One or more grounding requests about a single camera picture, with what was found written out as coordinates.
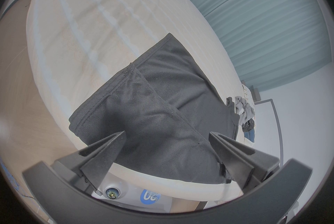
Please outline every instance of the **bed sheet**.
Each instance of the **bed sheet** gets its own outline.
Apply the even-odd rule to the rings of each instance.
[[[26,33],[34,80],[52,117],[78,150],[86,145],[69,130],[72,113],[169,32],[193,56],[223,101],[244,97],[225,49],[189,0],[31,0]],[[237,140],[242,142],[240,129]],[[137,186],[149,184],[152,191],[188,200],[198,200],[199,190],[202,201],[222,200],[228,188],[172,180],[162,187],[164,179],[115,163],[110,172]]]

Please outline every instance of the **gray cloth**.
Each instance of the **gray cloth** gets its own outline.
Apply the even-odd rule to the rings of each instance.
[[[242,126],[248,120],[255,117],[254,108],[241,96],[236,97],[236,113],[240,115],[239,125]]]
[[[220,184],[231,176],[209,133],[235,139],[239,115],[227,105],[172,35],[99,88],[70,117],[69,129],[90,145],[125,130],[115,163],[159,178]]]

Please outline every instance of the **mattress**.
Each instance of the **mattress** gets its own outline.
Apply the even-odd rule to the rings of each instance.
[[[39,93],[78,150],[86,144],[69,130],[69,117],[118,71],[168,33],[182,43],[223,101],[227,97],[233,101],[236,96],[245,97],[221,42],[189,0],[31,0],[26,33]],[[241,126],[236,140],[244,141]],[[241,194],[240,189],[228,192],[235,183],[161,179],[116,163],[109,172],[176,198],[227,201]]]

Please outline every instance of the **blue round sticker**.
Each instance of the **blue round sticker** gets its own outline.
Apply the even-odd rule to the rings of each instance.
[[[144,190],[140,195],[140,201],[145,205],[154,204],[156,201],[159,200],[161,194],[154,193],[148,190]]]

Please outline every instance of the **teal curtain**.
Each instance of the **teal curtain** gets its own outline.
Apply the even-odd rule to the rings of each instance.
[[[247,86],[275,88],[331,61],[328,30],[316,0],[190,1]]]

